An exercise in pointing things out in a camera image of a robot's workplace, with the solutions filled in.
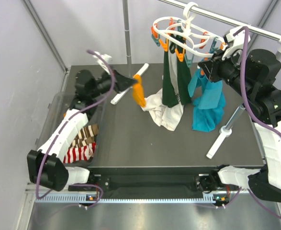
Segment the orange sock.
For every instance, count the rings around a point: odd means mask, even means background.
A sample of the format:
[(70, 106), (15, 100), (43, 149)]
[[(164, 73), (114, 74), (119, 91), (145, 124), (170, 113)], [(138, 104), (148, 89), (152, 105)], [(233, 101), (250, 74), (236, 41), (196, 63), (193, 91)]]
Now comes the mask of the orange sock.
[(141, 78), (140, 75), (135, 74), (134, 79), (137, 81), (137, 83), (132, 86), (132, 88), (133, 88), (133, 93), (132, 93), (133, 99), (135, 100), (135, 102), (139, 106), (145, 107), (146, 101), (145, 101), (145, 96), (144, 96), (144, 88), (143, 88), (143, 85), (142, 85), (142, 78)]

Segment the white clip hanger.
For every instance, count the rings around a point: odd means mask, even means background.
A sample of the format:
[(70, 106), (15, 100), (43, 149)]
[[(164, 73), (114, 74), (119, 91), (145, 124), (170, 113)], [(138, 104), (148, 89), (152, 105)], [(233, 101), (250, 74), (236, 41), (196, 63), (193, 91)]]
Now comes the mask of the white clip hanger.
[(192, 13), (191, 9), (197, 6), (197, 3), (189, 2), (183, 8), (182, 18), (160, 17), (151, 26), (152, 39), (155, 43), (165, 52), (170, 50), (171, 44), (176, 45), (177, 58), (188, 65), (193, 62), (194, 57), (208, 59), (216, 50), (225, 50), (227, 47), (221, 36), (192, 23), (196, 14)]

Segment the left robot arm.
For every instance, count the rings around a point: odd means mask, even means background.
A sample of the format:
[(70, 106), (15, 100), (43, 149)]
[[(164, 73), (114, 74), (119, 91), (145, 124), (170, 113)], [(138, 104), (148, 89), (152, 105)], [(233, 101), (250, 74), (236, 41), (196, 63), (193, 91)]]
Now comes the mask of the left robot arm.
[(126, 77), (114, 69), (104, 71), (98, 79), (87, 69), (77, 72), (75, 95), (64, 119), (41, 147), (27, 154), (30, 182), (54, 191), (73, 184), (80, 184), (85, 190), (92, 189), (96, 179), (89, 170), (67, 166), (73, 161), (68, 155), (69, 149), (96, 112), (98, 98), (110, 89), (121, 93), (138, 83), (137, 78)]

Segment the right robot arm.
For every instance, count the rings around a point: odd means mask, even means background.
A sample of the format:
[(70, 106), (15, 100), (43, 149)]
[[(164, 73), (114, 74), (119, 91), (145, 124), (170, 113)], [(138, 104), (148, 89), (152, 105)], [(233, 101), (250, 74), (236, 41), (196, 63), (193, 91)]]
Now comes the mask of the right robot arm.
[(250, 190), (257, 198), (281, 203), (281, 90), (273, 86), (281, 62), (265, 49), (252, 50), (246, 59), (245, 88), (254, 114), (252, 122), (259, 133), (265, 153), (265, 165), (260, 169), (221, 165), (212, 171), (211, 185), (220, 190), (227, 184)]

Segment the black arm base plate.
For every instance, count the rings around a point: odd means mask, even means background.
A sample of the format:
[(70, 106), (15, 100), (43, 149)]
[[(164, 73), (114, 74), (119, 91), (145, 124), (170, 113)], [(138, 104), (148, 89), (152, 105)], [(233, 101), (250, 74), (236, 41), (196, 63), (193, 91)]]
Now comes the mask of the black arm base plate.
[(224, 186), (207, 174), (102, 174), (90, 175), (86, 184), (100, 185), (105, 191), (119, 188), (187, 188), (191, 191), (211, 192)]

